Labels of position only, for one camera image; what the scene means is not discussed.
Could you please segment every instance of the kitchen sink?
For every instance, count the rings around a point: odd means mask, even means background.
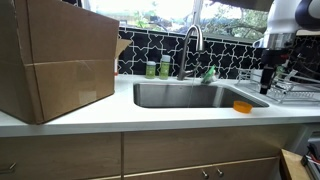
[[[144,108],[230,108],[234,101],[244,101],[253,107],[268,104],[232,87],[188,84],[134,84],[134,103]]]

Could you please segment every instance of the drawer handle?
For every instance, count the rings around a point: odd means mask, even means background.
[[[209,179],[209,175],[202,170],[203,179]]]
[[[220,169],[217,168],[217,174],[219,177],[223,177],[224,173],[222,171],[220,171]]]
[[[16,167],[17,163],[13,163],[11,164],[11,166],[9,166],[6,169],[0,169],[0,174],[9,174],[9,173],[13,173],[15,171],[15,167]]]

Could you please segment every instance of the metal rack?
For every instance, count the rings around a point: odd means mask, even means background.
[[[278,77],[286,77],[288,74],[279,73]],[[274,78],[271,88],[265,95],[278,103],[313,103],[320,104],[320,81],[291,76],[291,78]],[[239,69],[237,86],[243,86],[255,92],[260,92],[261,75],[254,73],[254,70]],[[302,80],[298,83],[290,79]]]

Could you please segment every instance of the window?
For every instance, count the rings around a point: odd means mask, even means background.
[[[261,38],[268,17],[264,11],[214,0],[82,1],[84,8],[117,19],[120,26],[185,34],[195,23],[201,26],[206,36],[227,39]]]

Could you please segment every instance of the small green container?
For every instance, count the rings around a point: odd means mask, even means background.
[[[160,65],[160,75],[159,78],[162,80],[167,80],[169,76],[170,59],[168,55],[162,55],[161,65]]]
[[[156,77],[156,63],[154,61],[148,61],[146,66],[146,78],[154,79]]]

